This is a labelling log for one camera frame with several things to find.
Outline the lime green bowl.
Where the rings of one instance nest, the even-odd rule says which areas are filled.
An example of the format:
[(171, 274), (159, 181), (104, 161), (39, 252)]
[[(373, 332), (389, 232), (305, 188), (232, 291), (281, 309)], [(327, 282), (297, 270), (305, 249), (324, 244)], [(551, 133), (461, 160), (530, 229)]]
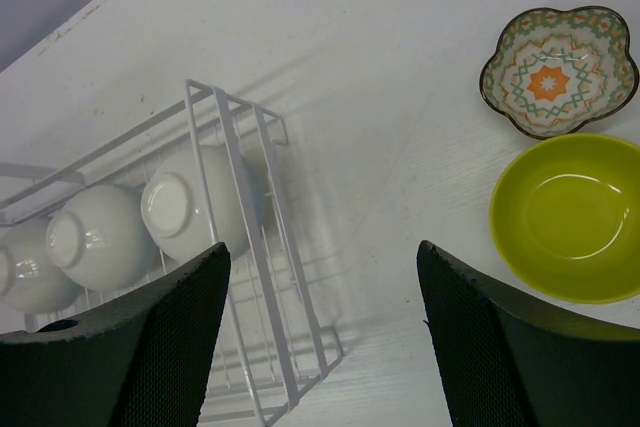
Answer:
[(609, 303), (639, 293), (639, 147), (603, 134), (542, 141), (492, 192), (494, 245), (541, 293)]

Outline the patterned flower-shaped bowl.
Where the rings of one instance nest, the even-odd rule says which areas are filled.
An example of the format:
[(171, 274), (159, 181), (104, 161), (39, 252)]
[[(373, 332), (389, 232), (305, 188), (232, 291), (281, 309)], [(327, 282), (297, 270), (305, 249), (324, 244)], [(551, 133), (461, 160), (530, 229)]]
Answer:
[(480, 73), (480, 95), (530, 138), (574, 133), (635, 96), (630, 43), (628, 23), (608, 7), (526, 10), (501, 31)]

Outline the white bowl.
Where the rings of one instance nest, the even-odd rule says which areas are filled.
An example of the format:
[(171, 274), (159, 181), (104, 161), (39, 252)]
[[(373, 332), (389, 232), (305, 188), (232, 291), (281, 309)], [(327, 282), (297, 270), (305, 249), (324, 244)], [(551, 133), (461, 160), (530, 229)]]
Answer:
[(33, 218), (1, 238), (1, 300), (22, 313), (64, 310), (80, 293), (47, 255), (48, 224), (46, 218)]
[(117, 291), (151, 269), (157, 247), (141, 215), (141, 193), (97, 185), (72, 197), (49, 222), (51, 262), (73, 282), (93, 291)]
[[(249, 249), (248, 234), (225, 147), (200, 147), (217, 240), (233, 259)], [(184, 263), (207, 250), (212, 241), (209, 216), (195, 154), (188, 148), (167, 157), (141, 198), (143, 222), (165, 255)]]

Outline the white bowl left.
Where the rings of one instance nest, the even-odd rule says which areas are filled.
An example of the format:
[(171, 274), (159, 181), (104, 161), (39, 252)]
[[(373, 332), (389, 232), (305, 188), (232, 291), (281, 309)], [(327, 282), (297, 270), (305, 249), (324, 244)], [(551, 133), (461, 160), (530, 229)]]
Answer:
[(80, 293), (47, 255), (48, 224), (46, 218), (33, 218), (1, 238), (1, 300), (22, 313), (64, 310)]

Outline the white bowl right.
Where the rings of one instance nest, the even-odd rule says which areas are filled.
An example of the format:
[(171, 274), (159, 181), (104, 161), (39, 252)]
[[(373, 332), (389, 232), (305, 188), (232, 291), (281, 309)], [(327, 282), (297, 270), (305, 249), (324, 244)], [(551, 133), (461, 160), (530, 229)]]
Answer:
[[(217, 240), (233, 259), (249, 249), (248, 234), (225, 147), (200, 147)], [(184, 263), (207, 250), (212, 241), (209, 216), (195, 154), (188, 148), (167, 157), (141, 198), (143, 222), (165, 255)]]

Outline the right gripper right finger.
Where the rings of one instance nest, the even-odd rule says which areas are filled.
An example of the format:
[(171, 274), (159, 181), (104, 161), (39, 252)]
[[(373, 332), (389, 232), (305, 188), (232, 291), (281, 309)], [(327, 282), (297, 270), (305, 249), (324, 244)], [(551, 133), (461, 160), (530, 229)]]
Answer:
[(638, 425), (638, 330), (547, 303), (428, 241), (417, 274), (453, 425)]

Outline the white bowl middle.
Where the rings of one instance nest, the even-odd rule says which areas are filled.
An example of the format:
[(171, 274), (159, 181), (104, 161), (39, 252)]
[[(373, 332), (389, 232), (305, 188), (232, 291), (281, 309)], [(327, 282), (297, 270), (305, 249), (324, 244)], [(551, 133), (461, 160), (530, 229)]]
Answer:
[(97, 185), (72, 197), (49, 222), (51, 262), (73, 282), (93, 291), (117, 291), (151, 269), (157, 247), (141, 215), (141, 193)]

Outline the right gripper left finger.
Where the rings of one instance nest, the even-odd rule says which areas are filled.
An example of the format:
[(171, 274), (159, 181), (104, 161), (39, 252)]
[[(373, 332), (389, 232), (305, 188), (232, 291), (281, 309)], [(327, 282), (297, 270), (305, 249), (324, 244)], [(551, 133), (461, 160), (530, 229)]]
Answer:
[(197, 425), (230, 273), (217, 243), (103, 305), (3, 334), (2, 425)]

